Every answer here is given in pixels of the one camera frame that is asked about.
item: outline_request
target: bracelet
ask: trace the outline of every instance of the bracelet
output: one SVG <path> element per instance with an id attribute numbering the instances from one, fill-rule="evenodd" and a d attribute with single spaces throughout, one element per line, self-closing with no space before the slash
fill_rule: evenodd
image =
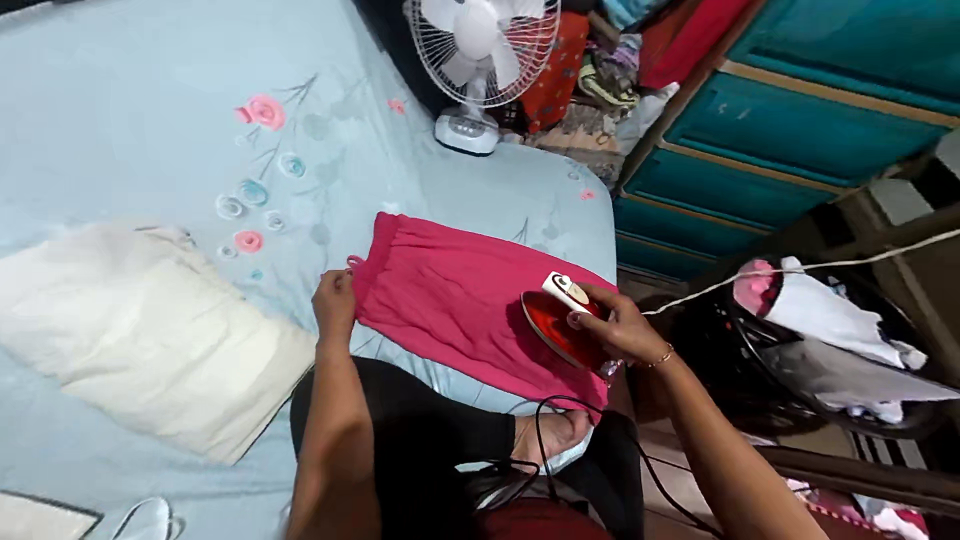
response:
<path id="1" fill-rule="evenodd" d="M 661 356 L 660 359 L 657 360 L 656 362 L 653 362 L 653 363 L 650 363 L 650 364 L 646 364 L 646 365 L 644 365 L 643 367 L 657 367 L 657 366 L 661 365 L 662 363 L 664 363 L 665 361 L 667 361 L 667 360 L 669 360 L 670 358 L 672 358 L 672 357 L 673 357 L 673 345 L 671 345 L 670 343 L 667 343 L 666 346 L 670 348 L 669 351 L 667 351 L 666 353 L 664 353 L 663 356 Z"/>

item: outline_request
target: drawer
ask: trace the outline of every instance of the drawer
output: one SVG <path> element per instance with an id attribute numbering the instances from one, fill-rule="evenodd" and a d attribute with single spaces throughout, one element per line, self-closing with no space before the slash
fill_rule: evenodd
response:
<path id="1" fill-rule="evenodd" d="M 728 58 L 960 116 L 958 33 L 955 0 L 769 0 Z"/>
<path id="2" fill-rule="evenodd" d="M 623 197 L 613 202 L 613 223 L 624 233 L 709 257 L 740 253 L 764 236 L 753 228 Z"/>
<path id="3" fill-rule="evenodd" d="M 623 190 L 766 229 L 781 229 L 836 193 L 656 149 Z"/>
<path id="4" fill-rule="evenodd" d="M 664 137 L 689 148 L 853 186 L 934 144 L 947 128 L 717 73 Z"/>
<path id="5" fill-rule="evenodd" d="M 634 270 L 686 282 L 709 270 L 714 261 L 701 255 L 618 233 L 616 263 Z"/>

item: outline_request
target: light blue bedsheet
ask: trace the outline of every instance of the light blue bedsheet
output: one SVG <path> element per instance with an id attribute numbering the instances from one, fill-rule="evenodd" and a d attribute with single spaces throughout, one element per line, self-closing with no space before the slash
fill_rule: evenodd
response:
<path id="1" fill-rule="evenodd" d="M 0 17 L 0 77 L 0 255 L 91 221 L 180 225 L 251 302 L 311 331 L 320 275 L 366 255 L 381 210 L 513 239 L 615 279 L 602 184 L 539 150 L 501 144 L 479 159 L 440 147 L 348 0 L 40 6 Z M 259 93 L 289 100 L 281 130 L 237 119 L 233 109 Z M 301 178 L 277 164 L 290 154 Z M 242 221 L 219 218 L 215 199 L 247 178 L 262 180 L 268 203 Z M 264 227 L 268 210 L 283 216 L 282 232 Z M 244 229 L 263 232 L 264 248 L 219 258 Z M 532 410 L 370 329 L 356 329 L 352 348 L 453 399 Z M 271 538 L 296 465 L 287 406 L 239 463 L 211 465 L 119 428 L 2 351 L 0 433 L 0 488 L 104 512 L 94 539 L 154 495 L 185 520 L 183 538 Z"/>

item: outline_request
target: right hand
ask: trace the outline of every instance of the right hand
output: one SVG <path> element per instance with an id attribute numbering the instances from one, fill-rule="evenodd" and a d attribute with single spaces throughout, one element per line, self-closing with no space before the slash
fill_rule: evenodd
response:
<path id="1" fill-rule="evenodd" d="M 320 330 L 318 344 L 349 345 L 356 310 L 352 285 L 352 270 L 330 270 L 320 279 L 313 295 L 313 313 Z"/>
<path id="2" fill-rule="evenodd" d="M 672 349 L 640 314 L 629 297 L 589 283 L 577 283 L 591 300 L 609 307 L 609 321 L 602 321 L 588 313 L 571 311 L 566 316 L 570 327 L 587 329 L 603 344 L 604 349 L 628 363 L 652 365 Z"/>

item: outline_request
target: white fan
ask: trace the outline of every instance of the white fan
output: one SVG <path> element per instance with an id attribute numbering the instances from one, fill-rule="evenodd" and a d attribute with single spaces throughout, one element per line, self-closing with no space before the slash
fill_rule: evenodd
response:
<path id="1" fill-rule="evenodd" d="M 404 8 L 430 78 L 463 104 L 444 110 L 434 137 L 488 156 L 499 132 L 481 109 L 515 99 L 537 79 L 557 37 L 560 0 L 409 0 Z"/>

